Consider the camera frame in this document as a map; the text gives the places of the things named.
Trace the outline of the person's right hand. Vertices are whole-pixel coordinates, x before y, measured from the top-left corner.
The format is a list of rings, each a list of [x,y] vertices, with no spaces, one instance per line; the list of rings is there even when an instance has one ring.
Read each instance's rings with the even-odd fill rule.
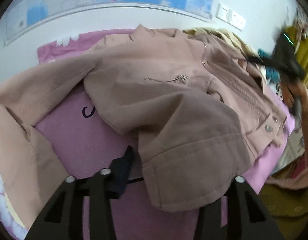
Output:
[[[308,162],[308,90],[302,82],[281,83],[283,101],[288,107],[294,105],[295,99],[298,98],[302,108],[302,134],[304,137],[305,155]]]

